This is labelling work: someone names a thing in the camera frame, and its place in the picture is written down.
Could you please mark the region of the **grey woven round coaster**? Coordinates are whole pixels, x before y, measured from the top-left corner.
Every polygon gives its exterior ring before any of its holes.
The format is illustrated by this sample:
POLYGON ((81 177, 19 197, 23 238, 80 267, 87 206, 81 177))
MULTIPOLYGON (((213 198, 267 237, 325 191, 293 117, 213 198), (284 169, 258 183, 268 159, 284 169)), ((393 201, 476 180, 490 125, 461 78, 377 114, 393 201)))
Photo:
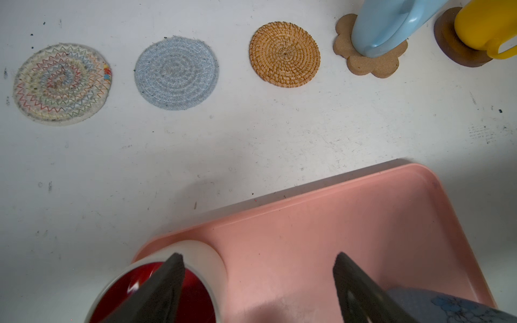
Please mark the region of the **grey woven round coaster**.
POLYGON ((146 48, 135 64, 138 92, 164 110, 193 108, 212 94, 219 64, 201 40, 173 36, 146 48))

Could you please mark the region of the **tan cork round coaster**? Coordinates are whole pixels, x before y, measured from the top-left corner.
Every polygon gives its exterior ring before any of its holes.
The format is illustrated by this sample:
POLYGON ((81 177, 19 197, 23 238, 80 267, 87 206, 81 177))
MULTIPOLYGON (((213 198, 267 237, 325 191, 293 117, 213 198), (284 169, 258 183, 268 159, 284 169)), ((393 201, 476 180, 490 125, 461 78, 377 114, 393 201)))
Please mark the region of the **tan cork round coaster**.
POLYGON ((286 88, 307 84, 320 67, 320 51, 313 37, 289 22, 261 26, 250 40, 249 59, 262 80, 286 88))

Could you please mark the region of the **white mug light-blue handle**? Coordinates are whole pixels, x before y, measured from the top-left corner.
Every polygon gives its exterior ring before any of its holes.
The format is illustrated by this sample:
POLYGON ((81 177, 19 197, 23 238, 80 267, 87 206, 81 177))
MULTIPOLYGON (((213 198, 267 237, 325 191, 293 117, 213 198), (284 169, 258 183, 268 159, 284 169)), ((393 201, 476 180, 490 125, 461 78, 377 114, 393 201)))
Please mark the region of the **white mug light-blue handle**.
POLYGON ((380 57, 407 40, 446 0, 366 0, 351 33, 356 51, 380 57))

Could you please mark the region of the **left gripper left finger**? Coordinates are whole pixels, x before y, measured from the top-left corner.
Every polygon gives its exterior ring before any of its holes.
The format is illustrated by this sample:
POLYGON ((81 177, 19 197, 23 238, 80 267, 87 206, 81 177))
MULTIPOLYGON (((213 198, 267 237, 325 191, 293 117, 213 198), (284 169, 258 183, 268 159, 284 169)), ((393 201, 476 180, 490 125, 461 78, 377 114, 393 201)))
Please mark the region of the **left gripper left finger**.
POLYGON ((105 322, 174 322, 185 276, 183 256, 174 253, 105 322))

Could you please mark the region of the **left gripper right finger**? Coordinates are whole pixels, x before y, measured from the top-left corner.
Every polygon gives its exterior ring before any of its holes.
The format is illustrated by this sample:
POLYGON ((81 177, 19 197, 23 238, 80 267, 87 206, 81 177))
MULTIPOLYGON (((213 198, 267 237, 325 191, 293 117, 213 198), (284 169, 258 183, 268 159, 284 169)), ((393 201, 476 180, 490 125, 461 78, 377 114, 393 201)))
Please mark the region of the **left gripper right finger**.
POLYGON ((416 321, 343 252, 335 259, 333 278, 345 323, 416 321))

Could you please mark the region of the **brown flower-shaped coaster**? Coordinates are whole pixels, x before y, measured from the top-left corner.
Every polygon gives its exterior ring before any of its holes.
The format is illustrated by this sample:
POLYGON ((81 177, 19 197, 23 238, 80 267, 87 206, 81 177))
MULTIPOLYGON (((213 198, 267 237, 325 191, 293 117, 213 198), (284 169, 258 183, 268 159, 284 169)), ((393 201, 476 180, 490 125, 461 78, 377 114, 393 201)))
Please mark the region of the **brown flower-shaped coaster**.
POLYGON ((376 78, 388 78, 398 70, 400 63, 399 57, 408 48, 405 40, 387 54, 377 58, 369 58, 359 54, 351 42, 351 33, 357 15, 349 13, 342 16, 335 27, 337 37, 333 44, 333 51, 347 60, 347 67, 354 75, 367 75, 371 73, 376 78))

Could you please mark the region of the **yellow mug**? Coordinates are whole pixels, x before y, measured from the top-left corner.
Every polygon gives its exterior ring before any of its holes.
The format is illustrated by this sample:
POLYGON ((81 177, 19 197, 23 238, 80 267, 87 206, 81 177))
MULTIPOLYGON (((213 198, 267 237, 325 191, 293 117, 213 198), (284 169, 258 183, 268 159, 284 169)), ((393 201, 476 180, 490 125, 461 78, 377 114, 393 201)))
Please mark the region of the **yellow mug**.
POLYGON ((501 52, 503 43, 516 37, 514 0, 472 0, 455 18, 455 31, 468 47, 485 51, 492 59, 516 56, 516 47, 501 52))

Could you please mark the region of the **dark brown round coaster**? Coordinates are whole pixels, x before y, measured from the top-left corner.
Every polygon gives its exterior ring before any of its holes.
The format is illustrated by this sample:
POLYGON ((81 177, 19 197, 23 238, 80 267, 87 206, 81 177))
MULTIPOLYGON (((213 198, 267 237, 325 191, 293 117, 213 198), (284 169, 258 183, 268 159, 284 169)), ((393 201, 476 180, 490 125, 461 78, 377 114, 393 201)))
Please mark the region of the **dark brown round coaster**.
POLYGON ((447 9, 434 24, 434 37, 442 52, 452 61, 465 67, 480 67, 492 58, 486 51, 478 51, 464 44, 455 31, 455 18, 462 7, 447 9))

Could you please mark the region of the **multicolour woven round coaster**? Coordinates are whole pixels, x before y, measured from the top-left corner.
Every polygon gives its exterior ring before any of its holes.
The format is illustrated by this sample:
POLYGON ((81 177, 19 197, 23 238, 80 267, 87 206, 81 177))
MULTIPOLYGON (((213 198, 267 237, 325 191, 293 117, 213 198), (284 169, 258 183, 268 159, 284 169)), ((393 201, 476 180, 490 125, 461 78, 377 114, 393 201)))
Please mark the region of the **multicolour woven round coaster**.
POLYGON ((59 43, 36 52, 19 68, 13 100, 32 121, 73 125, 104 106, 112 80, 112 69, 97 50, 59 43))

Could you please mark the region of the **red interior white mug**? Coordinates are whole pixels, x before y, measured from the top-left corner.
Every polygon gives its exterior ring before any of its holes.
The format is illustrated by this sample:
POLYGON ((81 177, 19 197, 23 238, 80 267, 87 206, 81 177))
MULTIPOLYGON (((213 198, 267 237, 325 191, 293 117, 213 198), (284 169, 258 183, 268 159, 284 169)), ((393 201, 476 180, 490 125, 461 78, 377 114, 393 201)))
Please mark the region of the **red interior white mug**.
POLYGON ((130 264, 100 292, 86 322, 102 322, 174 253, 183 256, 185 265, 178 321, 223 322, 228 289, 226 268, 216 250, 196 240, 170 244, 130 264))

